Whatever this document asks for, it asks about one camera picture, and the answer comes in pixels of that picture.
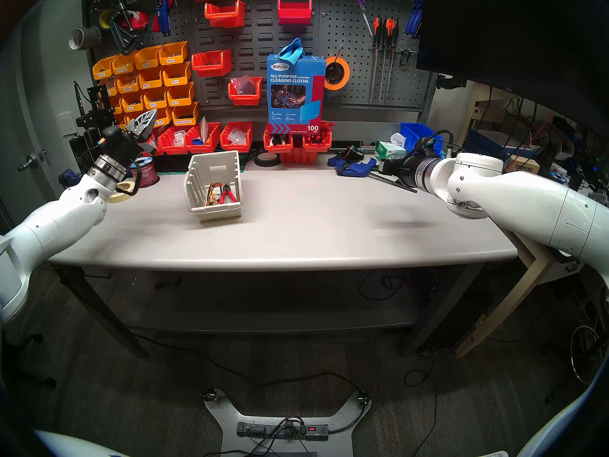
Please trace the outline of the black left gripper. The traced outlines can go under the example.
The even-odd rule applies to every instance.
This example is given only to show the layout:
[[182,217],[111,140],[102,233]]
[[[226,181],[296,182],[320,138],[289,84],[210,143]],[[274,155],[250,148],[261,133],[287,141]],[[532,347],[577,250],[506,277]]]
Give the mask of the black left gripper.
[[141,152],[156,152],[155,122],[158,110],[148,110],[127,124],[127,131],[113,125],[103,129],[98,168],[130,168]]

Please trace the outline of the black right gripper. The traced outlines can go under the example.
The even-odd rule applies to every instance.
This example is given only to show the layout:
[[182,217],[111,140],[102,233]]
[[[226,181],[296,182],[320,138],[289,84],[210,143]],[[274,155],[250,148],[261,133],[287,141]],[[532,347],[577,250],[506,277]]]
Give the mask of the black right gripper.
[[382,174],[392,175],[405,186],[418,188],[416,173],[420,156],[404,156],[382,162]]

